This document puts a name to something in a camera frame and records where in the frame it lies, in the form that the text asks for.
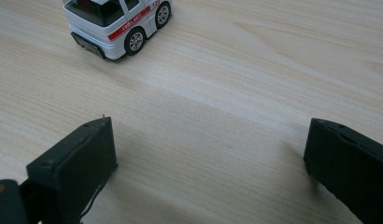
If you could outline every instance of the wooden table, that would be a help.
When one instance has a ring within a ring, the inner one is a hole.
[[[101,60],[61,0],[0,1],[0,178],[113,119],[96,223],[361,223],[303,163],[311,118],[383,144],[383,0],[176,0],[134,57]]]

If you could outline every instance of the black plastic piece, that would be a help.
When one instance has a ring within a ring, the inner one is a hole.
[[[28,223],[18,184],[14,180],[0,180],[0,224]]]
[[[91,51],[92,53],[98,55],[102,59],[106,58],[104,51],[101,48],[99,48],[97,45],[93,44],[91,41],[81,37],[80,35],[77,35],[74,32],[72,32],[70,35],[73,36],[76,43],[78,43],[80,46],[82,46],[86,50]]]
[[[348,127],[312,119],[305,167],[365,224],[383,224],[383,146]]]
[[[16,214],[28,221],[0,224],[79,224],[117,165],[111,119],[83,124],[27,165],[29,179],[19,188],[6,182],[11,191],[0,194],[0,220]]]

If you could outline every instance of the white toy car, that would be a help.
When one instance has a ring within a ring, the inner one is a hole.
[[[101,58],[138,53],[171,15],[172,0],[64,0],[76,42]]]

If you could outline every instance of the red stripe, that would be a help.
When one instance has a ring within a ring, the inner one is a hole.
[[[119,38],[119,36],[123,35],[125,32],[130,30],[135,24],[139,23],[146,15],[148,15],[149,12],[150,7],[145,7],[145,9],[140,11],[138,14],[136,14],[136,16],[124,23],[119,29],[117,29],[115,32],[109,35],[109,40],[113,41]]]

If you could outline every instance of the tire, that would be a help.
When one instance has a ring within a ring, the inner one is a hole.
[[[167,23],[171,15],[171,7],[167,2],[162,3],[156,11],[156,27],[162,29]]]
[[[128,55],[136,55],[145,44],[145,32],[141,28],[135,28],[128,33],[124,40],[125,52]]]

